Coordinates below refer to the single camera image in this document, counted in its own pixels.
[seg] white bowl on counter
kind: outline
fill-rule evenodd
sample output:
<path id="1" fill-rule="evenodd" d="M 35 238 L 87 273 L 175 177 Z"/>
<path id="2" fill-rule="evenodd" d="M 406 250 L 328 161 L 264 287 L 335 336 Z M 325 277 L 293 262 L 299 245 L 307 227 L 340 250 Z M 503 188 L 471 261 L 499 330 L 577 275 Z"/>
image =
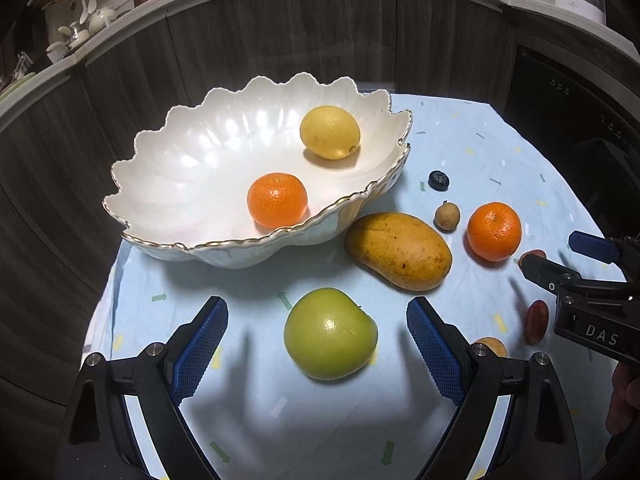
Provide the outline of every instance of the white bowl on counter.
<path id="1" fill-rule="evenodd" d="M 344 108 L 358 121 L 354 155 L 330 161 L 305 149 L 300 122 L 319 105 Z M 259 76 L 237 92 L 214 88 L 195 108 L 173 107 L 160 130 L 139 132 L 133 158 L 112 167 L 118 192 L 103 205 L 126 227 L 123 238 L 150 256 L 249 267 L 288 245 L 326 242 L 351 225 L 398 179 L 411 124 L 410 111 L 391 113 L 387 91 L 360 94 L 347 77 L 324 85 L 308 73 L 280 84 Z M 249 215 L 246 194 L 272 172 L 302 181 L 308 215 L 268 231 Z"/>

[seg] finger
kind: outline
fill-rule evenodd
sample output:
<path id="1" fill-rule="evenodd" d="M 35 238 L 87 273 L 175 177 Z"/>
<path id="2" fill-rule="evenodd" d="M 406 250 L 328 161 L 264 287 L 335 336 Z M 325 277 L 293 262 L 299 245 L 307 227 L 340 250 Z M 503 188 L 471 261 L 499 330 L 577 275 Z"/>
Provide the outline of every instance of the finger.
<path id="1" fill-rule="evenodd" d="M 613 375 L 611 377 L 613 390 L 617 392 L 621 398 L 626 397 L 626 389 L 634 378 L 633 372 L 628 365 L 618 363 L 616 365 L 616 369 L 613 370 Z"/>
<path id="2" fill-rule="evenodd" d="M 626 403 L 626 399 L 614 392 L 609 403 L 605 427 L 610 434 L 617 435 L 631 426 L 635 416 L 635 410 Z"/>
<path id="3" fill-rule="evenodd" d="M 634 379 L 626 389 L 626 402 L 635 408 L 640 410 L 640 379 Z"/>

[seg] orange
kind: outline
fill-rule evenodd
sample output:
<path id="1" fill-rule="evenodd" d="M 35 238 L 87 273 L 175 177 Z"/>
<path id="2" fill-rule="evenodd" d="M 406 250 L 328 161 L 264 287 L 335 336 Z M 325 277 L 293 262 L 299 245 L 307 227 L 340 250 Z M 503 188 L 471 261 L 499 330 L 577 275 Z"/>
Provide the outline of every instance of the orange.
<path id="1" fill-rule="evenodd" d="M 472 251 L 489 262 L 511 256 L 522 239 L 518 214 L 502 202 L 489 202 L 474 211 L 466 225 Z"/>
<path id="2" fill-rule="evenodd" d="M 252 218 L 269 229 L 297 224 L 306 211 L 306 189 L 289 173 L 268 173 L 246 195 Z"/>

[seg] metal screw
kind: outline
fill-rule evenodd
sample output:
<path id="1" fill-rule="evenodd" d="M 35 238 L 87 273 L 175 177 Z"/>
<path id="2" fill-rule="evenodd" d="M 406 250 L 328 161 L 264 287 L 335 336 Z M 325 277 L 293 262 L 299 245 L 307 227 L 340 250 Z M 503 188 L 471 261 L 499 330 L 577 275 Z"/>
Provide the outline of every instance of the metal screw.
<path id="1" fill-rule="evenodd" d="M 471 345 L 471 350 L 474 354 L 480 357 L 484 357 L 489 353 L 489 347 L 484 343 L 473 343 Z"/>
<path id="2" fill-rule="evenodd" d="M 151 343 L 148 347 L 146 347 L 146 354 L 155 356 L 162 353 L 164 349 L 164 345 L 162 343 Z"/>
<path id="3" fill-rule="evenodd" d="M 549 364 L 549 356 L 546 355 L 545 353 L 542 352 L 538 352 L 536 354 L 536 361 L 538 361 L 538 364 L 541 365 L 548 365 Z"/>
<path id="4" fill-rule="evenodd" d="M 100 362 L 100 354 L 98 354 L 98 352 L 94 352 L 92 354 L 89 354 L 86 359 L 84 360 L 85 363 L 87 363 L 89 366 L 95 366 Z"/>

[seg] white spoon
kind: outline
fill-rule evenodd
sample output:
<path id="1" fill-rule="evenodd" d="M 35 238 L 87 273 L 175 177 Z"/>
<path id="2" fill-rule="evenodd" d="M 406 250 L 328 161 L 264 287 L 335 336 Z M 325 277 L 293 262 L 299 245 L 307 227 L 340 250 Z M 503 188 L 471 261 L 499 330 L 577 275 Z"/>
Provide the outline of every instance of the white spoon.
<path id="1" fill-rule="evenodd" d="M 95 0 L 89 0 L 89 4 L 87 5 L 87 9 L 89 10 L 89 14 L 93 14 L 95 12 L 95 8 L 97 7 L 97 3 Z"/>
<path id="2" fill-rule="evenodd" d="M 80 0 L 82 2 L 82 14 L 80 15 L 80 25 L 82 25 L 87 17 L 89 16 L 89 9 L 86 8 L 86 3 L 84 0 Z"/>

